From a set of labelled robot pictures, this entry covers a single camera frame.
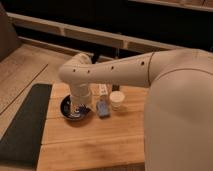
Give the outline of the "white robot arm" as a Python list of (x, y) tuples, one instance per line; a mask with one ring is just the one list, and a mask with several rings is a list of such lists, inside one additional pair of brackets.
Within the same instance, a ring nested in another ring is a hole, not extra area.
[(148, 88), (145, 170), (213, 171), (212, 53), (186, 48), (98, 64), (80, 53), (60, 67), (59, 77), (83, 104), (90, 83)]

